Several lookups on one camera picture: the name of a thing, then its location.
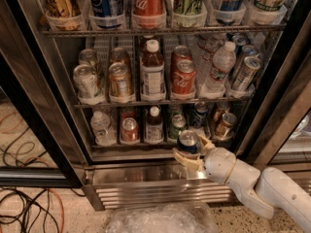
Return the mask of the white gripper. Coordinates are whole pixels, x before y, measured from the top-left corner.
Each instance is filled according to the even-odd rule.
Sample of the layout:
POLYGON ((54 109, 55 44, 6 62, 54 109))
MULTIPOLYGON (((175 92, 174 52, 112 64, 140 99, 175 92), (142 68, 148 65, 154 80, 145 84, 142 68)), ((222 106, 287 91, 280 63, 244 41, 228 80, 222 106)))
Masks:
POLYGON ((199 135, 199 153, 206 154, 202 160, 199 154, 191 154, 173 149, 174 158, 186 169, 201 172, 215 183, 225 183, 236 163, 236 156, 225 148, 216 148, 213 142, 199 135))

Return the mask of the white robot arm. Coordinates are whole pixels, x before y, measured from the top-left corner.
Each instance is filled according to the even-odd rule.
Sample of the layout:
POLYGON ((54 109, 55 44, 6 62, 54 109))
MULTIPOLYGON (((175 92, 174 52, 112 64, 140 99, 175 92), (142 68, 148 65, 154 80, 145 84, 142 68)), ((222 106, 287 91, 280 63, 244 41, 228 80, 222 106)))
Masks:
POLYGON ((288 175, 274 167, 260 171, 205 137, 199 140, 203 146, 198 153, 174 148, 174 158, 188 170, 228 186, 245 207, 259 216, 272 219, 282 209, 305 233, 311 233, 311 196, 288 175))

